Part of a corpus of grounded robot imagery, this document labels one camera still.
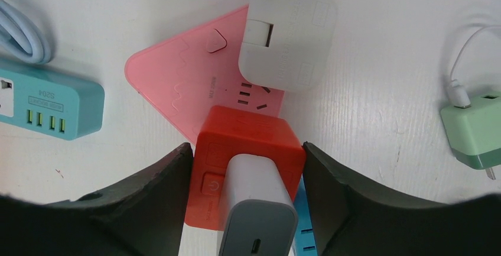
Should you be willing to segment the blue small adapter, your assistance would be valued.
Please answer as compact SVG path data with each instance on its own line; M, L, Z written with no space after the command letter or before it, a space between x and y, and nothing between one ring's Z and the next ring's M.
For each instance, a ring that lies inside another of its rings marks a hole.
M298 224L292 251L298 256L318 256L303 178L299 182L293 205L298 215Z

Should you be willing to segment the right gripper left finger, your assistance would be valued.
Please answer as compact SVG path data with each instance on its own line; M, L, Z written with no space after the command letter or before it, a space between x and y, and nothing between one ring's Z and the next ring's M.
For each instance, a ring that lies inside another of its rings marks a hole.
M187 142L75 201L1 196L2 255L177 255L193 151Z

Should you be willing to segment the white square charger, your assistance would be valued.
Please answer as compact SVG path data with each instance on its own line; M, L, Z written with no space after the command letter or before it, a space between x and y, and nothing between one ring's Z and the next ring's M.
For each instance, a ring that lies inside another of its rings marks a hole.
M287 92L314 88L327 67L336 15L334 0L249 0L241 75Z

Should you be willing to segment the pink triangular power strip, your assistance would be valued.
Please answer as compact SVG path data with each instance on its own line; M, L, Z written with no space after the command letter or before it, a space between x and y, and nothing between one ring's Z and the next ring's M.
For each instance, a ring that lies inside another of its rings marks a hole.
M243 78L238 60L248 7L132 55L125 77L190 142L215 105L278 116L284 91Z

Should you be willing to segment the light green plug charger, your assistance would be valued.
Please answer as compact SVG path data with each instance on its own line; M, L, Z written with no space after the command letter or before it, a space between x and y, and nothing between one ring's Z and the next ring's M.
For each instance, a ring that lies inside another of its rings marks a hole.
M500 25L482 27L464 43L446 83L450 104L440 110L454 157L469 168L484 170L491 180L496 180L493 168L500 165L500 91L489 90L471 98L456 78L456 71L463 53L476 37L499 29Z

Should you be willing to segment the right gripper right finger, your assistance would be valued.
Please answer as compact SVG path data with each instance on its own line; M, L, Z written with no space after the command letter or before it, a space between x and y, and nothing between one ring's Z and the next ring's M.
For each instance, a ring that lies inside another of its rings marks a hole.
M320 255L499 255L500 194L445 204L399 192L305 142Z

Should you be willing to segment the red cube adapter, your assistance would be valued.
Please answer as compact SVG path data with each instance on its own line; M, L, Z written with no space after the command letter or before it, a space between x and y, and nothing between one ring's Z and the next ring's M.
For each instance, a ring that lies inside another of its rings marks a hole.
M294 199L306 153L289 123L281 118L214 106L197 137L186 215L188 226L217 230L219 200L232 157L251 154L275 162Z

